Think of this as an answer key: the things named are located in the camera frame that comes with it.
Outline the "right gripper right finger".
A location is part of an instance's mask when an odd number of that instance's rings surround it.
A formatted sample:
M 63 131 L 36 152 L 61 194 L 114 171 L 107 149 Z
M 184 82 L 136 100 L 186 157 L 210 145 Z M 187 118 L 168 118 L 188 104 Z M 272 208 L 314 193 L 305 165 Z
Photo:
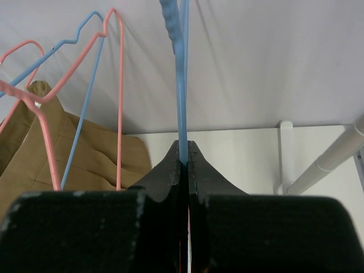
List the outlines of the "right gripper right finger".
M 188 143 L 193 272 L 362 272 L 347 210 L 315 196 L 249 195 Z

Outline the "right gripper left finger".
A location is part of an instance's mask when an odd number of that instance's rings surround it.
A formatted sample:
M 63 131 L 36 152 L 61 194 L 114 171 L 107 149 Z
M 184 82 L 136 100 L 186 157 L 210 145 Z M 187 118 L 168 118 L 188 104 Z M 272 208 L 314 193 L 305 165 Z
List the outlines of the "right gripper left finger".
M 178 272 L 179 148 L 125 191 L 26 192 L 1 223 L 2 272 Z

